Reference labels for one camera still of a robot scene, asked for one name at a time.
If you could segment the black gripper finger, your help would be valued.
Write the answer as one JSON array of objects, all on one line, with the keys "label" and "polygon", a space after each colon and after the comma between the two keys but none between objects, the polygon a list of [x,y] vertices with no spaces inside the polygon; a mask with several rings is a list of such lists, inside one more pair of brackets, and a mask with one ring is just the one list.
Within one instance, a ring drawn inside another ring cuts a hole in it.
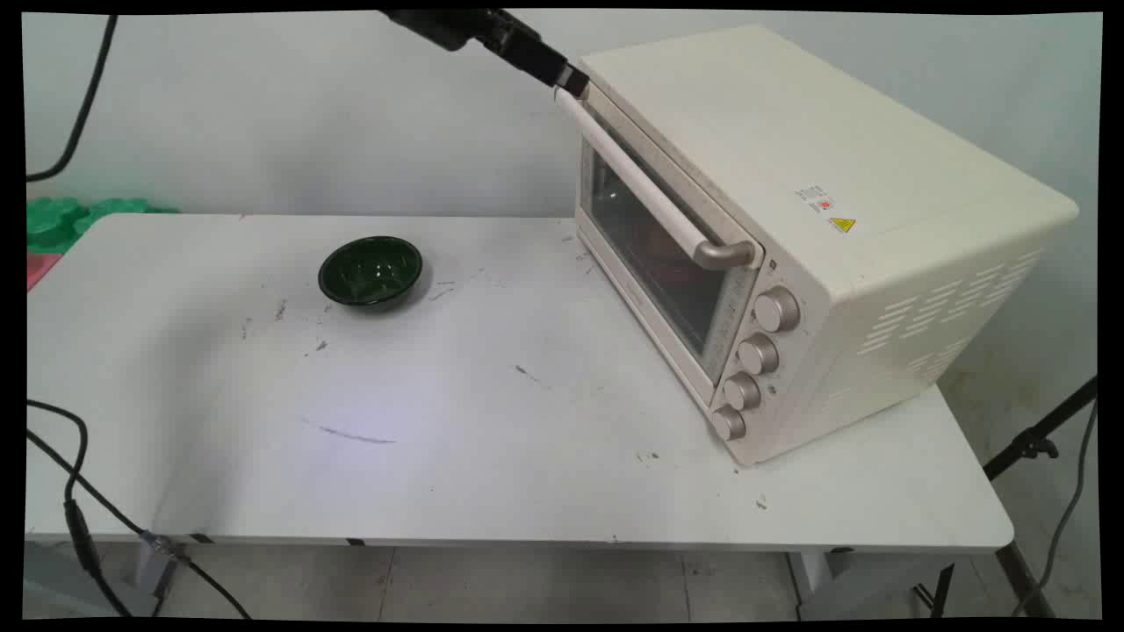
[{"label": "black gripper finger", "polygon": [[493,52],[511,67],[534,76],[552,89],[570,94],[579,93],[579,70],[558,49],[540,39],[481,40],[484,49]]},{"label": "black gripper finger", "polygon": [[508,11],[501,11],[501,58],[552,89],[573,97],[587,94],[589,76]]}]

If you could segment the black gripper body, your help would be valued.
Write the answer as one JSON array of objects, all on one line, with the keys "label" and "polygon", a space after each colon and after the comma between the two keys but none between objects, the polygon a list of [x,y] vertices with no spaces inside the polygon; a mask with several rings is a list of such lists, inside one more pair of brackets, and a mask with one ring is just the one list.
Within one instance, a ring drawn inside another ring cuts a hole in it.
[{"label": "black gripper body", "polygon": [[515,31],[531,31],[508,11],[380,11],[401,25],[407,31],[416,33],[422,39],[430,40],[445,51],[455,52],[465,47],[469,40],[478,40],[483,47],[501,52]]}]

